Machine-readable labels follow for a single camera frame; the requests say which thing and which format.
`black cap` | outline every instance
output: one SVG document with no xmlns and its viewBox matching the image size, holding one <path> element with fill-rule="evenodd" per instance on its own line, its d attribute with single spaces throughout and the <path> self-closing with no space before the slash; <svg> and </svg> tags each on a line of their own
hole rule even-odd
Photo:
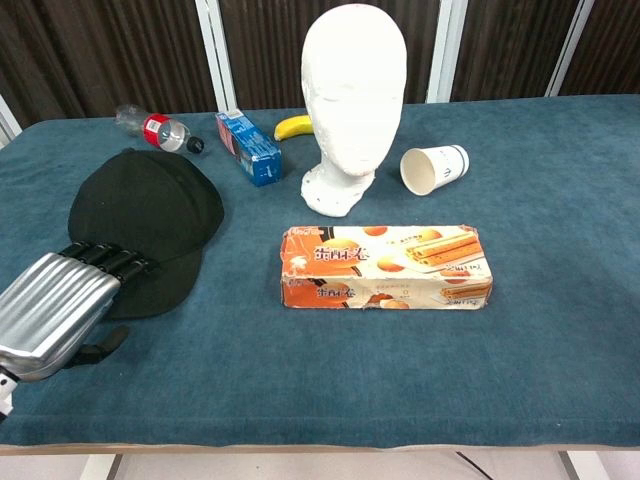
<svg viewBox="0 0 640 480">
<path fill-rule="evenodd" d="M 198 277 L 202 247 L 224 217 L 220 195 L 175 153 L 125 151 L 87 178 L 71 207 L 73 241 L 135 250 L 154 267 L 123 285 L 112 318 L 171 310 Z"/>
</svg>

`dark wall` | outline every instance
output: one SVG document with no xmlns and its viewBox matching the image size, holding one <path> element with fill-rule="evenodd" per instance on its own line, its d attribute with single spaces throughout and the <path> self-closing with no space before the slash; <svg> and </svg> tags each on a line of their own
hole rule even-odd
<svg viewBox="0 0 640 480">
<path fill-rule="evenodd" d="M 307 30 L 340 0 L 220 0 L 240 108 L 304 106 L 300 57 Z M 385 10 L 407 44 L 405 102 L 424 102 L 438 21 L 438 0 L 364 0 Z"/>
<path fill-rule="evenodd" d="M 216 110 L 193 0 L 1 0 L 0 93 L 23 128 L 121 103 Z"/>
<path fill-rule="evenodd" d="M 560 95 L 640 93 L 640 1 L 596 0 Z"/>
<path fill-rule="evenodd" d="M 439 0 L 364 0 L 397 22 L 423 102 Z M 239 106 L 301 107 L 308 28 L 347 0 L 219 0 Z M 469 0 L 452 101 L 542 96 L 578 0 Z M 640 92 L 640 0 L 596 0 L 560 94 Z M 27 127 L 121 103 L 215 111 L 194 0 L 0 0 L 0 93 Z"/>
<path fill-rule="evenodd" d="M 545 94 L 578 0 L 469 0 L 452 101 Z"/>
</svg>

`white mannequin head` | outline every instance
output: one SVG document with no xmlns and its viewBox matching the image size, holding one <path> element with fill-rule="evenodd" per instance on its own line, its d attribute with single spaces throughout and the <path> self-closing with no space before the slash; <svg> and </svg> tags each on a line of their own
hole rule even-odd
<svg viewBox="0 0 640 480">
<path fill-rule="evenodd" d="M 322 152 L 302 196 L 312 209 L 344 216 L 374 179 L 398 129 L 407 51 L 379 8 L 343 5 L 320 16 L 302 50 L 302 91 Z"/>
</svg>

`table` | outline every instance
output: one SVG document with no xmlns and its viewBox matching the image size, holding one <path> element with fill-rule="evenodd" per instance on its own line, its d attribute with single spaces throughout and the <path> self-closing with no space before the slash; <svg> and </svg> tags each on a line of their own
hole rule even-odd
<svg viewBox="0 0 640 480">
<path fill-rule="evenodd" d="M 300 110 L 249 111 L 264 131 Z M 189 158 L 225 220 L 174 311 L 105 320 L 127 341 L 99 365 L 20 384 L 0 444 L 532 446 L 640 444 L 640 96 L 407 105 L 373 186 L 343 219 L 299 193 L 312 136 L 281 144 L 254 187 L 213 114 Z M 459 144 L 469 173 L 427 197 L 402 185 L 411 147 Z M 84 178 L 127 147 L 112 119 L 47 121 L 0 151 L 0 288 L 68 243 Z M 293 310 L 279 247 L 292 225 L 478 228 L 495 287 L 483 310 Z"/>
</svg>

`blue box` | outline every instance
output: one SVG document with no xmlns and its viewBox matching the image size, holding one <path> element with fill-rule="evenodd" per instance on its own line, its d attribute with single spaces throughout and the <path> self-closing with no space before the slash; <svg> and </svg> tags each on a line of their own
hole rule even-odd
<svg viewBox="0 0 640 480">
<path fill-rule="evenodd" d="M 261 187 L 280 180 L 282 153 L 240 110 L 216 113 L 222 143 L 238 160 L 254 185 Z"/>
</svg>

